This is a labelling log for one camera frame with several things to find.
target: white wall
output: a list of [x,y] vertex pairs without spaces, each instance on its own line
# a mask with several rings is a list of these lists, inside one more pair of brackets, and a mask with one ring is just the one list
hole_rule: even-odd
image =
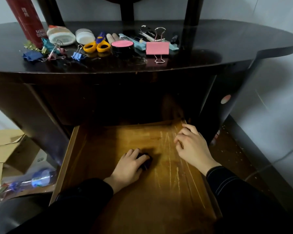
[[[120,20],[117,4],[105,0],[57,0],[64,21]],[[38,15],[44,21],[37,5]],[[135,19],[183,19],[187,0],[142,0]],[[293,0],[204,0],[201,18],[259,23],[293,32]],[[0,0],[0,23],[15,22]],[[293,149],[293,54],[267,59],[242,91],[231,115],[273,162]],[[0,128],[13,126],[0,112]],[[293,187],[293,154],[275,165]]]

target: white stitching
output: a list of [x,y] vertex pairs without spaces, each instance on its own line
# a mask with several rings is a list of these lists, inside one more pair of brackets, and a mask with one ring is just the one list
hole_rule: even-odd
[[224,180],[222,183],[220,183],[219,187],[217,188],[217,190],[215,191],[215,193],[217,193],[218,189],[221,187],[221,185],[226,181]]
[[239,178],[238,177],[236,177],[236,178],[234,178],[234,179],[232,179],[232,180],[230,180],[230,181],[228,181],[226,184],[224,184],[224,186],[220,189],[220,191],[218,192],[218,196],[219,196],[219,194],[220,194],[220,192],[222,191],[222,189],[229,183],[229,182],[231,182],[231,181],[234,181],[234,180],[238,180]]
[[214,170],[212,170],[209,174],[208,174],[208,176],[206,177],[206,179],[208,179],[209,178],[209,176],[211,175],[211,173],[213,172],[213,171],[216,171],[217,169],[219,169],[219,168],[225,168],[225,167],[218,167],[218,168],[216,168],[216,169],[214,169]]

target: dark jacket sleeve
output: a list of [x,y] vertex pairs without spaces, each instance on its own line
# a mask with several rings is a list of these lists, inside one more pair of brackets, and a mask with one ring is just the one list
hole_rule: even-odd
[[61,193],[48,209],[9,233],[89,233],[113,189],[93,178]]
[[290,233],[293,229],[293,220],[279,204],[225,167],[212,168],[206,179],[223,214],[224,228],[229,233]]

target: red cylinder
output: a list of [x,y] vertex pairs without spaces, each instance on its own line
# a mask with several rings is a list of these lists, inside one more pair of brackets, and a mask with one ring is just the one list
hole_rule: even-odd
[[31,0],[6,0],[26,38],[42,48],[41,38],[48,38]]

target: scissors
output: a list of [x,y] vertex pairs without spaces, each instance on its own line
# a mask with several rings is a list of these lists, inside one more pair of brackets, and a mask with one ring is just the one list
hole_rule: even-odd
[[92,43],[88,43],[83,47],[83,50],[86,53],[93,53],[96,50],[98,52],[107,52],[109,51],[111,48],[110,44],[108,42],[105,41],[105,33],[101,32],[97,39],[92,42]]

